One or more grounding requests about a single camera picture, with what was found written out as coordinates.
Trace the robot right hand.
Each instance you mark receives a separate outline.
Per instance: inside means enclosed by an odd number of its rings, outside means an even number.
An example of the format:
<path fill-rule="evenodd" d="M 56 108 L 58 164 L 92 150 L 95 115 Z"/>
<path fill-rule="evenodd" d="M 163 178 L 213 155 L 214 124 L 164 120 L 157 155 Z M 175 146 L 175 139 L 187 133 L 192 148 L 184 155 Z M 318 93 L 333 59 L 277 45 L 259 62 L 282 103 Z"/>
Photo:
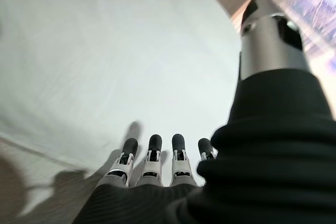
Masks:
<path fill-rule="evenodd" d="M 130 139 L 75 223 L 335 223 L 335 120 L 311 72 L 300 30 L 273 0 L 251 0 L 226 125 L 198 143 L 195 186 L 180 135 L 174 184 L 126 188 L 136 152 Z"/>

